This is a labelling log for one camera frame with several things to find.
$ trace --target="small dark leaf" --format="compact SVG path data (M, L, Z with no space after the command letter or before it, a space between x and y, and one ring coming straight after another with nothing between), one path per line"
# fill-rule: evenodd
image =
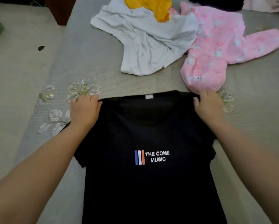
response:
M39 46L38 50L41 51L42 49L44 49L45 46Z

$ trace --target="hand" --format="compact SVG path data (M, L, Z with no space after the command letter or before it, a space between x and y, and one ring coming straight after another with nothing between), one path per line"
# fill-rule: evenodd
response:
M198 116L210 127L213 123L223 120L222 100L216 91L202 91L200 100L194 97L194 109Z
M70 101L70 125L82 128L89 132L95 125L102 101L99 102L98 95L84 95Z

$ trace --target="black t-shirt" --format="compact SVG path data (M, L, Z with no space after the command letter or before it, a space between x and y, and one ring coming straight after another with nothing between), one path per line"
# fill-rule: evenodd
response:
M87 167L83 223L154 217L226 223L210 162L214 134L195 94L171 91L103 100L74 156Z

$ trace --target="pink pajamas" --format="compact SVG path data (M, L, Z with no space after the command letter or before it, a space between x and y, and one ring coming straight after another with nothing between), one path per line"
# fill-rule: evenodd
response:
M242 63L279 48L279 30L271 29L243 37L240 13L181 2L181 15L193 12L198 21L197 39L181 69L186 86L194 93L219 90L225 82L227 64ZM178 14L175 9L171 14Z

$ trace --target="forearm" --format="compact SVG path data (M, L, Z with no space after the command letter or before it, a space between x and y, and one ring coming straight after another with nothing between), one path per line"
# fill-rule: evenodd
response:
M273 223L279 224L279 160L226 120L209 124L236 173Z
M0 223L37 222L86 134L68 126L0 181Z

